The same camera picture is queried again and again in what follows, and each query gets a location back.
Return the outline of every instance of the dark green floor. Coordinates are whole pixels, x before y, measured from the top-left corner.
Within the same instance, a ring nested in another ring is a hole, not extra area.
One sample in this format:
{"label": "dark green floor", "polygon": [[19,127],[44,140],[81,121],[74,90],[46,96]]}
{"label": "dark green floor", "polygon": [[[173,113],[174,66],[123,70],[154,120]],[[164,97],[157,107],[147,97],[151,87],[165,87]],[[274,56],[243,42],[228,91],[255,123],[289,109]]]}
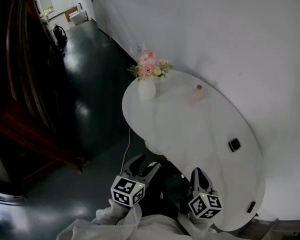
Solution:
{"label": "dark green floor", "polygon": [[[53,240],[75,219],[92,220],[105,208],[110,187],[120,173],[129,126],[122,97],[133,78],[125,70],[133,60],[102,33],[94,21],[67,32],[64,62],[74,95],[77,135],[91,161],[78,174],[63,166],[38,182],[22,206],[0,205],[0,240]],[[131,131],[126,160],[147,153],[163,164],[166,195],[176,202],[187,180],[163,156],[150,153]]]}

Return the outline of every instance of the white fabric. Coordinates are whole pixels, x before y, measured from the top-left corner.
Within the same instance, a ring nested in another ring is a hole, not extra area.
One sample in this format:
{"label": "white fabric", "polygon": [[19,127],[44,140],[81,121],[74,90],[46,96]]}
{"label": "white fabric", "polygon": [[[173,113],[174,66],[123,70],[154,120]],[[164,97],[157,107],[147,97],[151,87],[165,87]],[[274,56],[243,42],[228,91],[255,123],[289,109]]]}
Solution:
{"label": "white fabric", "polygon": [[131,209],[109,199],[110,207],[97,210],[92,221],[77,219],[57,240],[234,240],[228,233],[216,233],[209,228],[213,220],[190,218],[179,214],[178,221],[189,235],[185,235],[179,224],[163,215],[142,217],[139,204]]}

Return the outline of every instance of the small pink bottle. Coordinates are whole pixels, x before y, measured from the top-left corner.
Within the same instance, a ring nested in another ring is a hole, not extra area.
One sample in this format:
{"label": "small pink bottle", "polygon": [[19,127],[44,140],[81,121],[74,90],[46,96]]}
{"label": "small pink bottle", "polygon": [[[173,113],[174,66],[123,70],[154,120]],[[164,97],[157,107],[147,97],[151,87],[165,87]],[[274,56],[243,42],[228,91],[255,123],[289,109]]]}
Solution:
{"label": "small pink bottle", "polygon": [[192,90],[190,95],[190,102],[191,103],[197,103],[202,100],[204,97],[204,93],[202,90],[202,85],[198,84],[194,90]]}

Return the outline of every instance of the white cable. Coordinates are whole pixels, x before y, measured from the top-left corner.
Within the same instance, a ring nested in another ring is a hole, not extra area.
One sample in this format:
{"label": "white cable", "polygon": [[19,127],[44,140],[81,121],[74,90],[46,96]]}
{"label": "white cable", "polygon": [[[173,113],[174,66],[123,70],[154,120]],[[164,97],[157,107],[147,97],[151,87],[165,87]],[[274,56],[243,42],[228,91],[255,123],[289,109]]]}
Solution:
{"label": "white cable", "polygon": [[129,144],[128,144],[128,146],[126,147],[126,150],[125,150],[124,155],[123,155],[123,161],[122,161],[121,171],[120,171],[120,174],[119,174],[119,175],[121,175],[122,170],[124,169],[126,153],[127,153],[127,151],[128,151],[128,148],[130,147],[130,130],[131,130],[131,127],[129,127]]}

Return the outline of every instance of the flower vase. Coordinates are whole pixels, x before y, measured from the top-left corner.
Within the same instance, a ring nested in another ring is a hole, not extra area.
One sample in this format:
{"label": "flower vase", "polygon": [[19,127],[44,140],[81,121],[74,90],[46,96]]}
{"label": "flower vase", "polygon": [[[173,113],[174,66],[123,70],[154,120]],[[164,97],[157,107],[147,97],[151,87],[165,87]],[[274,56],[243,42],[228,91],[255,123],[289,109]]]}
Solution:
{"label": "flower vase", "polygon": [[152,77],[139,80],[138,94],[141,100],[150,101],[156,95],[156,85]]}

